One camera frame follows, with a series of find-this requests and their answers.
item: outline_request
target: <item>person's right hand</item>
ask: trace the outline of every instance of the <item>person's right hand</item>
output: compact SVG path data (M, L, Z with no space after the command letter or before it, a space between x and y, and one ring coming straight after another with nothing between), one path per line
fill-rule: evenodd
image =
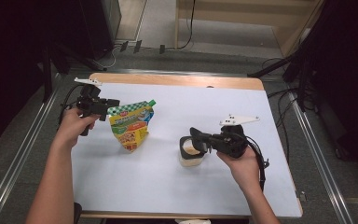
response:
M65 111L62 123L58 129L54 142L60 145L66 145L70 148L74 147L77 143L77 138L83 133L88 125L90 129L94 127L94 122L100 116L90 115L89 117L81 118L82 111L78 108L72 108Z
M217 156L229 167L242 191L260 188L258 163L255 153L250 147L247 147L243 155L237 159L219 151Z

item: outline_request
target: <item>person's left hand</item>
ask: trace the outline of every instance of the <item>person's left hand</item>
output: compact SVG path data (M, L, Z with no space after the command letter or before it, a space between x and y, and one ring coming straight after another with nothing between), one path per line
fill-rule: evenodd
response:
M62 123L57 131L54 141L58 141L60 144L66 145L70 148L74 147L77 143L77 138L81 135L86 127L92 130L99 115L90 115L85 118L79 116L82 115L82 111L78 108L72 108L65 111Z

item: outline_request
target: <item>yellow chip bag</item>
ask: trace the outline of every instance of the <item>yellow chip bag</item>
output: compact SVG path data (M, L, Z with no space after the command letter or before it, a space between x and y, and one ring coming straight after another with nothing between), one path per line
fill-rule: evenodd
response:
M145 140L147 125L153 118L154 100L132 105L110 107L107 110L113 135L128 151L133 152Z

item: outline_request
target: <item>person's arm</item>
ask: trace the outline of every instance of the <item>person's arm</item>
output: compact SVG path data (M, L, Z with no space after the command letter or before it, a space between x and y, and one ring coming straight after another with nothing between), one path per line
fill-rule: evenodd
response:
M238 159L217 152L217 156L230 168L232 176L240 186L251 209L252 218L257 224L280 223L259 184L259 169L255 153L249 147Z
M80 118L81 110L66 111L59 130L50 146L48 160L28 212L26 223L74 223L74 193L72 184L72 147L78 136L98 116Z

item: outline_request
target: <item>metal rail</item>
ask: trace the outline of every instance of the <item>metal rail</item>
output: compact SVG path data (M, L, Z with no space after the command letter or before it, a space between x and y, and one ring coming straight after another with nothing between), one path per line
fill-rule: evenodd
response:
M26 162L28 155L31 152L32 146L34 145L34 141L38 136L40 129L43 123L48 116L48 112L53 105L55 98L57 97L57 89L60 87L61 76L59 74L56 75L55 81L57 84L56 88L53 90L53 93L48 98L48 100L43 103L28 131L25 135L24 140L21 143L21 146L13 159L13 162L10 164L4 178L0 183L0 213L2 208L4 207L7 198L16 183L17 178L20 175L21 169Z
M289 98L291 101L296 99L293 93L289 94ZM310 127L310 123L308 121L307 115L301 111L300 107L296 102L293 103L293 107L296 112L296 116L298 118L300 126L307 139L308 145L310 146L310 152L312 153L312 157L315 160L322 181L324 182L324 186L327 190L327 194L334 207L334 210L336 211L339 223L342 224L353 223L350 211L348 210L348 207L341 194L341 191L339 190L336 180L334 179L330 171L330 168L328 167L327 161L325 160L324 154L322 153L322 150L319 147L315 134L313 133L312 128Z

